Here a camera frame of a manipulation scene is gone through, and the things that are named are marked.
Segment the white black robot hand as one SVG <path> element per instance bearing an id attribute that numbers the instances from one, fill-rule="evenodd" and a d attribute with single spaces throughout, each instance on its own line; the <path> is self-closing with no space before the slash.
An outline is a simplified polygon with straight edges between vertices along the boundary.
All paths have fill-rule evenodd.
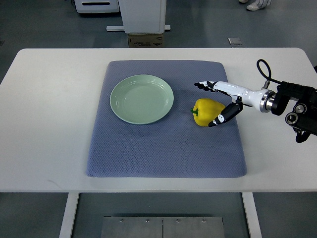
<path id="1" fill-rule="evenodd" d="M 254 107 L 262 113 L 267 113 L 270 111 L 270 106 L 268 106 L 267 103 L 275 96 L 275 92 L 266 88 L 252 91 L 248 88 L 223 81 L 202 81 L 194 85 L 205 91 L 220 92 L 230 96 L 234 100 L 231 104 L 226 106 L 217 117 L 209 122 L 209 127 L 230 121 L 242 111 L 244 106 Z"/>

